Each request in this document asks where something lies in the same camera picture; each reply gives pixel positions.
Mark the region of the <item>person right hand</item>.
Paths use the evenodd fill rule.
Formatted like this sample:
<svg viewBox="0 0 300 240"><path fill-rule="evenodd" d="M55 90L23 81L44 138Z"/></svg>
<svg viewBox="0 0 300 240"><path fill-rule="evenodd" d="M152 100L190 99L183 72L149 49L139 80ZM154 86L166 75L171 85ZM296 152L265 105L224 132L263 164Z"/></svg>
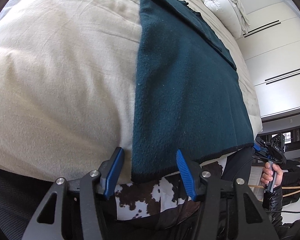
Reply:
<svg viewBox="0 0 300 240"><path fill-rule="evenodd" d="M260 179L261 184L264 188L266 188L270 182L274 181L274 174L276 174L276 180L273 183L273 187L276 188L282 183L283 171L281 170L281 167L279 167L279 165L266 162L262 169L262 176Z"/></svg>

